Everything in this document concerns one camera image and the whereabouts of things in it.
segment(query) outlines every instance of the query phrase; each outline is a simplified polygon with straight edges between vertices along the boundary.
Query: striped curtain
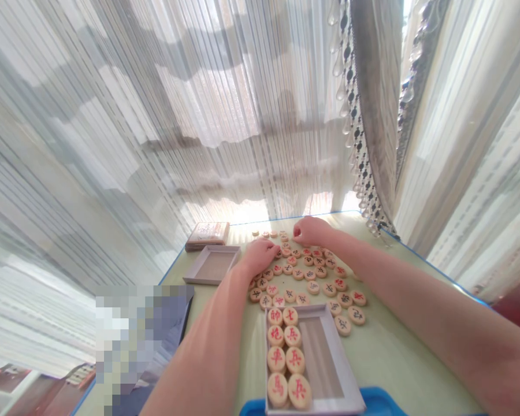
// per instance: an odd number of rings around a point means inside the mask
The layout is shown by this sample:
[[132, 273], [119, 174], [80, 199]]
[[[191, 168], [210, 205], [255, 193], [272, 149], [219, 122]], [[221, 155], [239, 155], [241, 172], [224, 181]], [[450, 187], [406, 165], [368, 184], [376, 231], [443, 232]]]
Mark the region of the striped curtain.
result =
[[453, 1], [442, 18], [395, 225], [491, 302], [520, 281], [520, 0]]
[[358, 208], [329, 8], [0, 1], [0, 359], [91, 361], [96, 285], [157, 284], [198, 221]]

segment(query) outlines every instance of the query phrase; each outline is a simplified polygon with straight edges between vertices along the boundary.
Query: open box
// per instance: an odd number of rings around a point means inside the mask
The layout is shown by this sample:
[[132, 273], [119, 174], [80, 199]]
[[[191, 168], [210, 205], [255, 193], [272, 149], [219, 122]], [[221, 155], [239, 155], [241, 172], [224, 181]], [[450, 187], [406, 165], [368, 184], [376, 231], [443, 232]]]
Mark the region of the open box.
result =
[[239, 246], [205, 246], [183, 280], [186, 283], [219, 285], [240, 253]]
[[[358, 388], [341, 338], [335, 328], [335, 321], [326, 304], [292, 306], [298, 313], [298, 328], [302, 335], [302, 346], [306, 370], [304, 376], [312, 388], [312, 405], [309, 410], [299, 411], [272, 407], [266, 391], [267, 415], [350, 415], [366, 410], [366, 405]], [[269, 350], [268, 308], [265, 311], [264, 339]], [[266, 363], [266, 389], [270, 371]]]

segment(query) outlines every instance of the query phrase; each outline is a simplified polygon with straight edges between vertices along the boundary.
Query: small box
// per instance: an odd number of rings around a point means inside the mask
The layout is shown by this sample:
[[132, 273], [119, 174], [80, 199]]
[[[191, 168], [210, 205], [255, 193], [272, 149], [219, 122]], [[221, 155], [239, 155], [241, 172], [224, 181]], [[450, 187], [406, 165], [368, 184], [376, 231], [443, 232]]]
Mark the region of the small box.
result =
[[[287, 410], [272, 407], [266, 391], [267, 415], [351, 415], [366, 410], [358, 383], [341, 338], [335, 328], [335, 322], [326, 304], [292, 306], [298, 313], [298, 328], [302, 335], [302, 346], [306, 370], [304, 376], [312, 388], [312, 406], [309, 410], [300, 411], [294, 408]], [[269, 350], [267, 332], [270, 328], [268, 308], [265, 311], [264, 340]], [[266, 389], [270, 371], [266, 363]]]
[[185, 244], [185, 251], [199, 251], [204, 246], [224, 246], [228, 235], [228, 222], [199, 222]]
[[240, 253], [239, 246], [205, 246], [183, 280], [186, 283], [219, 285]]

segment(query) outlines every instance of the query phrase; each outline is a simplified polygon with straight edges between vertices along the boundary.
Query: cardboard box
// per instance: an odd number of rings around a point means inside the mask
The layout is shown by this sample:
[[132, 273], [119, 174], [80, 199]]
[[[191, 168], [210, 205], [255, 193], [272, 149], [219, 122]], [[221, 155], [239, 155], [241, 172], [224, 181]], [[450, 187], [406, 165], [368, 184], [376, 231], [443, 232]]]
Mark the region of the cardboard box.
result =
[[[267, 415], [351, 415], [366, 410], [366, 405], [348, 362], [335, 322], [326, 304], [292, 306], [299, 316], [298, 328], [302, 335], [302, 346], [306, 370], [304, 376], [312, 388], [312, 406], [307, 411], [299, 411], [292, 406], [287, 410], [273, 408], [266, 391]], [[266, 351], [268, 342], [268, 312], [265, 311], [264, 339]], [[266, 363], [266, 389], [270, 371]]]

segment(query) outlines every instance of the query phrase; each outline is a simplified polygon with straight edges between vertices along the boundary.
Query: hand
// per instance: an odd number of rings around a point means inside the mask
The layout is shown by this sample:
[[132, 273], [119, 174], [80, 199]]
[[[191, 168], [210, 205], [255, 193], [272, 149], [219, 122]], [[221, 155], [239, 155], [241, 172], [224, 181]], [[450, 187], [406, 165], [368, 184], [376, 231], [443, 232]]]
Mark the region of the hand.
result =
[[326, 246], [333, 227], [321, 218], [304, 217], [295, 224], [293, 240], [302, 246]]
[[239, 262], [245, 268], [247, 278], [266, 270], [279, 250], [278, 245], [265, 238], [251, 242]]

